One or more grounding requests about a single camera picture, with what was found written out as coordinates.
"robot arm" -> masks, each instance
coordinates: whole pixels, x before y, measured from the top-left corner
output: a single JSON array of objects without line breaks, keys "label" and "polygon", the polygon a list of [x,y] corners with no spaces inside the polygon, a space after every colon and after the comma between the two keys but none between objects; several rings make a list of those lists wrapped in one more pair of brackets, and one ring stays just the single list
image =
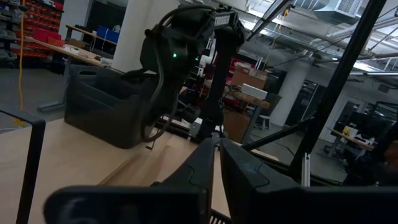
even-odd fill
[{"label": "robot arm", "polygon": [[[215,33],[217,38],[216,49],[219,55],[219,63],[215,70],[215,77],[210,91],[210,97],[206,104],[206,110],[201,115],[212,126],[222,123],[219,115],[222,113],[218,106],[224,91],[226,76],[228,75],[231,57],[244,43],[244,29],[239,21],[238,13],[231,11],[230,7],[215,9],[211,6],[188,6],[178,8],[168,13],[152,30],[146,30],[146,38],[142,46],[141,73],[147,70],[159,74],[159,80],[153,82],[154,91],[148,103],[148,116],[141,123],[141,138],[151,142],[160,137],[166,125],[155,136],[148,137],[148,129],[152,129],[156,119],[170,112],[174,116],[178,95],[188,78],[190,70],[195,66],[201,56],[207,40]],[[128,78],[136,72],[125,74],[122,78]],[[210,136],[214,130],[202,131],[204,138]]]}]

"wooden table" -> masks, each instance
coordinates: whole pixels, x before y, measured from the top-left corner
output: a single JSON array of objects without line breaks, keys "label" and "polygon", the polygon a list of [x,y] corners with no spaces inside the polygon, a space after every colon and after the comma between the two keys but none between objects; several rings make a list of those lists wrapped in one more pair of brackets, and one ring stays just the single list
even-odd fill
[{"label": "wooden table", "polygon": [[365,144],[364,142],[362,142],[362,141],[360,141],[358,139],[355,139],[355,138],[353,138],[351,136],[345,135],[345,134],[343,134],[343,133],[341,133],[341,132],[339,132],[337,130],[330,129],[330,131],[335,133],[337,135],[337,137],[336,137],[332,147],[330,148],[330,151],[329,151],[329,154],[328,154],[329,157],[332,157],[333,154],[336,152],[337,145],[341,141],[341,138],[344,138],[344,139],[346,139],[346,140],[348,140],[350,142],[353,142],[353,143],[357,144],[359,147],[361,147],[361,149],[363,149],[363,151],[361,152],[362,154],[364,154],[364,152],[366,152],[366,151],[373,151],[373,149],[374,149],[374,146],[370,146],[368,144]]},{"label": "wooden table", "polygon": [[[81,60],[83,62],[89,63],[91,65],[95,65],[97,67],[101,67],[101,68],[106,67],[106,65],[100,63],[99,60],[95,59],[95,57],[97,57],[99,55],[96,55],[96,54],[94,54],[92,52],[89,52],[87,50],[84,50],[84,49],[80,49],[80,48],[75,47],[73,45],[65,44],[64,47],[57,47],[57,46],[54,46],[54,45],[51,45],[51,44],[48,44],[48,43],[45,43],[45,42],[42,42],[42,41],[39,41],[39,40],[35,40],[35,39],[31,38],[31,37],[26,37],[26,39],[29,40],[29,41],[35,42],[36,44],[40,44],[40,45],[42,45],[44,47],[48,47],[48,48],[50,48],[52,50],[55,50],[55,51],[60,52],[62,54],[65,54],[65,55],[69,56],[70,58],[75,58],[75,59]],[[76,53],[71,52],[70,51],[71,48],[79,49],[79,53],[76,54]]]},{"label": "wooden table", "polygon": [[[211,84],[212,84],[212,80],[206,80],[205,81],[205,86],[207,88],[211,88]],[[251,95],[247,95],[245,93],[242,93],[240,91],[236,91],[236,90],[230,90],[227,86],[224,88],[224,94],[227,94],[229,96],[233,96],[234,98],[236,98],[237,100],[243,100],[247,103],[256,105],[256,106],[260,106],[261,108],[264,109],[268,109],[271,104],[269,102],[266,102],[262,99],[256,98],[254,96]]]},{"label": "wooden table", "polygon": [[[27,40],[35,42],[36,44],[40,44],[43,45],[44,47],[48,47],[52,50],[55,50],[57,52],[60,52],[62,54],[65,54],[68,56],[67,62],[65,64],[65,71],[63,72],[63,76],[64,77],[68,77],[69,76],[69,72],[70,72],[70,65],[72,64],[72,58],[75,58],[77,60],[81,60],[83,62],[89,63],[91,65],[97,66],[97,67],[101,67],[101,68],[106,68],[109,67],[107,65],[104,65],[102,63],[100,63],[99,60],[96,60],[95,57],[99,56],[96,55],[92,52],[89,52],[87,50],[84,49],[80,49],[78,47],[72,46],[72,45],[68,45],[65,44],[64,47],[57,47],[39,40],[35,40],[31,37],[26,37]],[[76,54],[74,52],[72,52],[70,49],[71,48],[76,48],[79,50],[79,53]],[[51,103],[47,103],[45,105],[40,105],[37,110],[39,112],[49,112],[49,111],[55,111],[55,110],[60,110],[63,109],[65,107],[65,97],[63,96],[62,99],[60,101],[56,101],[56,102],[51,102]]]},{"label": "wooden table", "polygon": [[[0,134],[0,217],[15,223],[31,128]],[[42,207],[54,191],[70,185],[148,186],[163,181],[197,145],[170,133],[153,150],[140,144],[118,149],[84,133],[63,119],[47,123],[29,223],[44,223]],[[215,159],[212,208],[229,216],[221,180],[220,154]]]},{"label": "wooden table", "polygon": [[83,34],[90,35],[90,36],[92,36],[92,37],[94,37],[94,38],[97,38],[97,39],[100,39],[100,40],[104,40],[104,41],[106,41],[106,42],[108,42],[108,43],[110,43],[110,44],[114,44],[114,45],[117,45],[117,44],[118,44],[118,43],[115,43],[115,42],[113,42],[113,41],[106,40],[106,39],[104,39],[104,38],[102,38],[102,37],[98,37],[97,35],[93,34],[92,32],[87,32],[87,31],[85,31],[85,30],[79,29],[79,28],[74,27],[74,26],[67,25],[67,28],[68,28],[68,31],[67,31],[67,38],[70,38],[70,37],[72,36],[72,31],[75,30],[75,31],[81,32],[81,33],[83,33]]}]

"white box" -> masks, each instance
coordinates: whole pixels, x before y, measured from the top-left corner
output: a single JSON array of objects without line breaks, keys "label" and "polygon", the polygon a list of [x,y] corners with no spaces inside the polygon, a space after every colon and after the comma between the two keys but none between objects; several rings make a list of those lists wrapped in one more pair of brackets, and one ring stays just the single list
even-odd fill
[{"label": "white box", "polygon": [[242,93],[259,98],[260,100],[265,100],[268,92],[260,90],[259,88],[243,84]]}]

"storage rack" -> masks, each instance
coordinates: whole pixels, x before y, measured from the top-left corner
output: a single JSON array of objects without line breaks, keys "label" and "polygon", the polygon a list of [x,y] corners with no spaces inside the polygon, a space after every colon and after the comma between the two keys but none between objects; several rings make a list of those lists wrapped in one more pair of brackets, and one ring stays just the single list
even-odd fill
[{"label": "storage rack", "polygon": [[[8,6],[10,11],[17,9],[17,5],[8,2],[7,0],[0,0],[0,6]],[[24,19],[24,36],[32,37],[36,28],[46,29],[53,32],[59,32],[60,22],[62,17],[62,10],[59,10],[53,6],[50,6],[40,0],[26,0],[25,6],[29,9],[25,13]],[[16,38],[0,39],[0,42],[4,42],[3,49],[15,53],[18,57],[20,56],[21,46],[21,23],[12,20],[0,20],[7,24],[6,29],[13,31]],[[24,57],[30,58],[47,58],[51,54],[51,49],[43,47],[39,44],[35,44],[28,40],[24,41]]]}]

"table leg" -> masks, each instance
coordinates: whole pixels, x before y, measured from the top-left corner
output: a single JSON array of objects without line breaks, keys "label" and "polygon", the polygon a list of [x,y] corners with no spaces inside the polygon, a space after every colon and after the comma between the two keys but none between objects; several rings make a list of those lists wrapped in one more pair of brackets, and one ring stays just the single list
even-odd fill
[{"label": "table leg", "polygon": [[366,154],[366,149],[361,149],[361,152],[356,156],[355,160],[357,161],[361,156]]},{"label": "table leg", "polygon": [[[63,77],[66,78],[66,80],[68,80],[71,63],[72,63],[72,57],[69,56],[67,58],[67,62],[65,64],[65,71],[63,72]],[[46,103],[44,105],[40,105],[39,107],[37,107],[37,111],[38,112],[50,112],[50,111],[56,111],[56,110],[63,109],[65,107],[66,88],[67,87],[65,86],[61,101],[55,101],[55,102],[51,102],[51,103]]]},{"label": "table leg", "polygon": [[328,157],[332,157],[335,154],[336,149],[337,149],[337,145],[340,142],[340,140],[341,140],[341,137],[336,137],[336,140],[334,141],[333,145],[330,148]]},{"label": "table leg", "polygon": [[72,37],[72,31],[73,31],[73,29],[68,27],[67,38],[71,38]]},{"label": "table leg", "polygon": [[256,124],[257,118],[260,116],[261,110],[262,110],[262,108],[260,106],[256,106],[253,116],[251,116],[250,123],[249,123],[248,127],[246,128],[246,131],[244,132],[242,144],[248,143],[250,134],[253,131],[253,128],[254,128],[254,125]]}]

